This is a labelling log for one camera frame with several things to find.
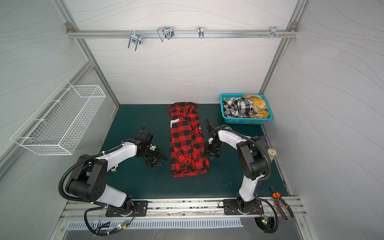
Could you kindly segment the red black plaid shirt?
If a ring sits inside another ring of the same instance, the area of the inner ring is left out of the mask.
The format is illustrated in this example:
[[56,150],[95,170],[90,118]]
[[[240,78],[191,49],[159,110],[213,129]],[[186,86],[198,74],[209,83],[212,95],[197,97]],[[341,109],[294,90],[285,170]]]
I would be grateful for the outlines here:
[[208,172],[209,159],[195,103],[179,102],[169,106],[171,129],[171,175],[194,177]]

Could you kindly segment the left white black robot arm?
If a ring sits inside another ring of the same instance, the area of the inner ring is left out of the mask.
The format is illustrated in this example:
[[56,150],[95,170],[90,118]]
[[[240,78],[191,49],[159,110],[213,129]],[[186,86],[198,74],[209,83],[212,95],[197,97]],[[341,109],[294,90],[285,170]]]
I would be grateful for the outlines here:
[[59,181],[59,194],[66,200],[107,207],[114,215],[128,216],[134,211],[129,194],[108,186],[108,172],[131,158],[144,159],[147,167],[160,167],[167,158],[152,144],[153,134],[141,129],[134,139],[95,155],[82,155]]

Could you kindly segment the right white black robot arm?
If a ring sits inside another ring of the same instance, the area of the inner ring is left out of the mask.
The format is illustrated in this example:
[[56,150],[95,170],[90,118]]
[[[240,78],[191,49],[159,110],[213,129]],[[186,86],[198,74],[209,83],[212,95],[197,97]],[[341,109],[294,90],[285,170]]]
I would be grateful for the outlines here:
[[258,196],[257,188],[261,181],[271,176],[271,160],[267,148],[258,136],[248,137],[234,131],[227,125],[215,126],[204,118],[208,130],[205,152],[212,159],[222,155],[223,144],[237,150],[238,160],[244,174],[236,199],[224,199],[218,206],[225,215],[259,214],[256,224],[265,234],[273,234],[279,227],[277,211],[272,204]]

